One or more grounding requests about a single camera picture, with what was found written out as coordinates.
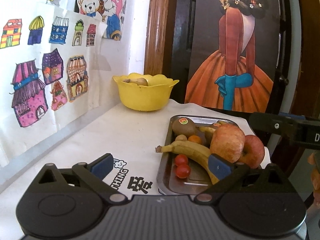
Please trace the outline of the person's right hand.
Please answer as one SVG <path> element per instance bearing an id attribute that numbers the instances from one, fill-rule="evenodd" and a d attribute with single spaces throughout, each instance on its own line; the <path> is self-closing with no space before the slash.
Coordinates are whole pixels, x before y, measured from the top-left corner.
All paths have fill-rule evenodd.
<path id="1" fill-rule="evenodd" d="M 319 209 L 320 206 L 320 197 L 319 197 L 319 188 L 320 188 L 320 174 L 319 174 L 319 151 L 313 152 L 308 157 L 308 163 L 313 166 L 311 172 L 311 183 L 313 185 L 313 203 Z"/>

